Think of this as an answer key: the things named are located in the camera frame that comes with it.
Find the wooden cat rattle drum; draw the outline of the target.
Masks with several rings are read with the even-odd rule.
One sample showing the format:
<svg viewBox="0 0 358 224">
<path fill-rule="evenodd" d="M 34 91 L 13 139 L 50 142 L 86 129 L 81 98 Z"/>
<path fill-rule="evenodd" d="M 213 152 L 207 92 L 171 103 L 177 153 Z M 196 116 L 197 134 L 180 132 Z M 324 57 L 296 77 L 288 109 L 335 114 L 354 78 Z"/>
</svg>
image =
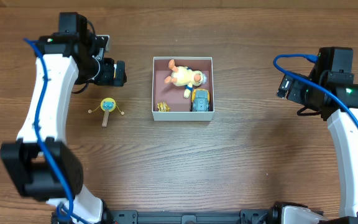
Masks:
<svg viewBox="0 0 358 224">
<path fill-rule="evenodd" d="M 98 109 L 101 109 L 102 111 L 104 111 L 102 125 L 101 125 L 103 128 L 107 127 L 109 114 L 111 112 L 113 112 L 115 109 L 117 109 L 122 116 L 125 115 L 125 112 L 121 111 L 121 109 L 118 107 L 115 99 L 113 99 L 113 98 L 105 98 L 105 99 L 103 99 L 100 102 L 100 105 L 97 108 L 95 108 L 93 110 L 89 109 L 88 113 L 91 114 L 91 113 L 95 112 Z"/>
</svg>

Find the golden round wheel toy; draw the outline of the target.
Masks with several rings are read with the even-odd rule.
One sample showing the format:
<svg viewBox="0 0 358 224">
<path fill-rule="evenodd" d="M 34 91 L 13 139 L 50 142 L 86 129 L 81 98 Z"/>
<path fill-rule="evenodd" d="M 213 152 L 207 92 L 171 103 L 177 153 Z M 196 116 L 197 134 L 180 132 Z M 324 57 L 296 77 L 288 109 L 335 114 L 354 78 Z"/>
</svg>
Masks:
<svg viewBox="0 0 358 224">
<path fill-rule="evenodd" d="M 169 112 L 170 111 L 170 107 L 166 104 L 166 102 L 157 103 L 157 109 L 158 109 L 158 112 Z"/>
</svg>

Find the cream plush pig toy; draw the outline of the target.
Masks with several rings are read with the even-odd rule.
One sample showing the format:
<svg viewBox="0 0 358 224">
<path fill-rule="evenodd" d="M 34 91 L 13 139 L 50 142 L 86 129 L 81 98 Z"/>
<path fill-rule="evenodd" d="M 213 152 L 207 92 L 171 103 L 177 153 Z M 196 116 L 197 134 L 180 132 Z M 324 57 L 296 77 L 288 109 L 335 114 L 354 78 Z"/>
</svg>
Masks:
<svg viewBox="0 0 358 224">
<path fill-rule="evenodd" d="M 175 86 L 185 87 L 184 98 L 189 98 L 195 86 L 204 85 L 208 78 L 200 70 L 192 70 L 184 66 L 176 66 L 174 59 L 168 63 L 168 68 L 172 71 L 171 75 L 164 79 L 164 84 L 174 84 Z"/>
</svg>

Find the yellow grey toy truck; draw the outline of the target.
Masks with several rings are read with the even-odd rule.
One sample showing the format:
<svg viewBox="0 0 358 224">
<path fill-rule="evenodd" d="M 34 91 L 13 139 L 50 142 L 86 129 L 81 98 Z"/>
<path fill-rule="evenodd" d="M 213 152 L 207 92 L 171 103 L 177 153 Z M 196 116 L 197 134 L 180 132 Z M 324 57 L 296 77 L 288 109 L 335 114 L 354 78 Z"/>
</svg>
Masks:
<svg viewBox="0 0 358 224">
<path fill-rule="evenodd" d="M 209 111 L 210 94 L 207 89 L 194 89 L 191 95 L 191 111 L 207 112 Z"/>
</svg>

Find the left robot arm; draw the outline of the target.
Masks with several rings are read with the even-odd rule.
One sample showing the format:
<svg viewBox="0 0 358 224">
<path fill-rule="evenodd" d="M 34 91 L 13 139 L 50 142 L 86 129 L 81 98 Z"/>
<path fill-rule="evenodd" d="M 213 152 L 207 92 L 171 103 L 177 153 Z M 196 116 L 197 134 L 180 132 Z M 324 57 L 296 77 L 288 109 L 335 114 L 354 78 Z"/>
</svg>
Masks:
<svg viewBox="0 0 358 224">
<path fill-rule="evenodd" d="M 110 38 L 77 12 L 62 12 L 58 30 L 30 40 L 36 80 L 29 110 L 14 142 L 0 157 L 22 197 L 55 207 L 52 223 L 114 223 L 106 202 L 85 186 L 83 166 L 67 146 L 74 86 L 123 86 L 125 64 L 105 57 Z"/>
</svg>

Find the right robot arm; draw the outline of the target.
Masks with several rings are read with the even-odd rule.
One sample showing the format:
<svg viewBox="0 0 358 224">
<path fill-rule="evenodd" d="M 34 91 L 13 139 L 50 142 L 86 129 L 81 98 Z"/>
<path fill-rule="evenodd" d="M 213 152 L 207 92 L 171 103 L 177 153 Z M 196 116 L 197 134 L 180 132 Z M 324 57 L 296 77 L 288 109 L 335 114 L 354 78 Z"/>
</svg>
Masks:
<svg viewBox="0 0 358 224">
<path fill-rule="evenodd" d="M 339 216 L 328 219 L 308 207 L 276 203 L 267 223 L 358 223 L 358 84 L 352 72 L 353 49 L 322 47 L 318 54 L 303 54 L 313 64 L 308 76 L 285 70 L 278 60 L 274 67 L 283 73 L 279 98 L 301 105 L 298 116 L 320 116 L 327 123 L 336 151 L 341 199 Z"/>
</svg>

